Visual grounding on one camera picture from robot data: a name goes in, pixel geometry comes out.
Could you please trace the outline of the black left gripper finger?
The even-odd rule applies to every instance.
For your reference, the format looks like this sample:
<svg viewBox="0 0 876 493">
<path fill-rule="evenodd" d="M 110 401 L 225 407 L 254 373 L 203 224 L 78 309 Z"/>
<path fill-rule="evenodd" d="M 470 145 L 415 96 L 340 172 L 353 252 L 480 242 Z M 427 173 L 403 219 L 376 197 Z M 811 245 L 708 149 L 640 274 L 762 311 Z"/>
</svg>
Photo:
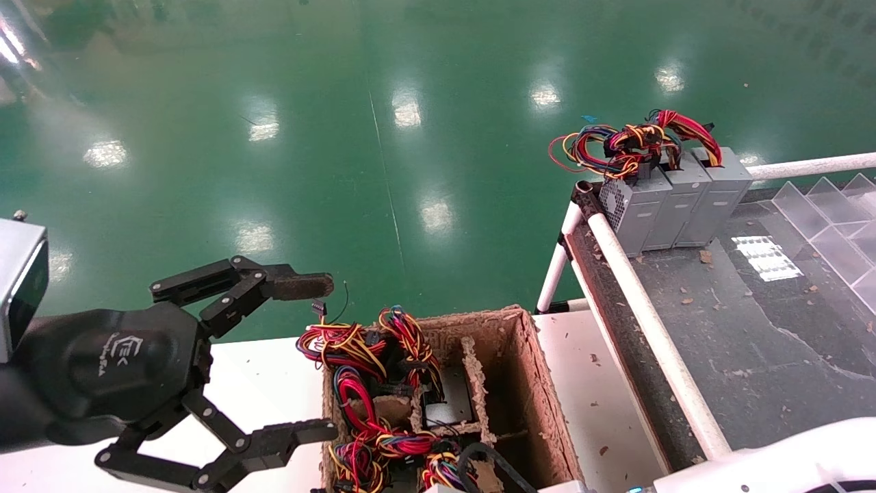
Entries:
<svg viewBox="0 0 876 493">
<path fill-rule="evenodd" d="M 212 462 L 194 466 L 140 452 L 144 441 L 169 431 L 188 416 L 223 445 Z M 163 406 L 144 423 L 128 425 L 116 442 L 97 453 L 94 464 L 116 479 L 155 489 L 229 492 L 248 475 L 284 468 L 298 447 L 332 441 L 337 436 L 337 427 L 325 418 L 269 425 L 244 433 L 202 390 L 192 390 Z"/>
<path fill-rule="evenodd" d="M 244 256 L 214 262 L 154 281 L 154 303 L 184 307 L 212 299 L 200 312 L 210 337 L 221 338 L 268 300 L 322 299 L 334 290 L 329 273 L 298 274 L 288 264 L 262 265 Z"/>
</svg>

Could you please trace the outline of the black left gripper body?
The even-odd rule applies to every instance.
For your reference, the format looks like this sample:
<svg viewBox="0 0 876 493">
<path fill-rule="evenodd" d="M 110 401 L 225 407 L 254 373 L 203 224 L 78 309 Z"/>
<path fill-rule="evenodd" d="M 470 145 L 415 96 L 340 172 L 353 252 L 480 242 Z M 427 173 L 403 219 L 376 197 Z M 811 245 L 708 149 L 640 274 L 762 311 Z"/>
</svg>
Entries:
<svg viewBox="0 0 876 493">
<path fill-rule="evenodd" d="M 200 322 L 175 305 L 35 318 L 14 351 L 14 444 L 118 437 L 203 390 L 211 364 Z"/>
</svg>

